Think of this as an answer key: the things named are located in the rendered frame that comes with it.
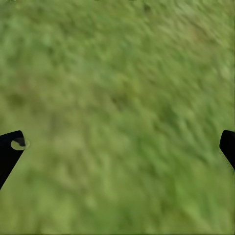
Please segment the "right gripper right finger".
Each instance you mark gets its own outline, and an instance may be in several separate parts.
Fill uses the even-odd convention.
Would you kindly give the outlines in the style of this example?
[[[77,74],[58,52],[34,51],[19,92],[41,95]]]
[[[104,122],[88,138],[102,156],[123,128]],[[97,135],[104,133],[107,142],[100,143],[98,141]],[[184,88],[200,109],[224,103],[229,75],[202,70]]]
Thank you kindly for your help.
[[[224,130],[219,147],[235,169],[235,132]]]

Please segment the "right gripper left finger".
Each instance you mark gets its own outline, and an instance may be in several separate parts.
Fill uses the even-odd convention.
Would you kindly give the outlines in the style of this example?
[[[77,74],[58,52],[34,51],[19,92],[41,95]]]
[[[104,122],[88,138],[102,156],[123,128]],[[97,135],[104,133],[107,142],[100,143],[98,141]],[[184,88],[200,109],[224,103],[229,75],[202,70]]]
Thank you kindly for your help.
[[[0,189],[29,145],[21,130],[0,136]]]

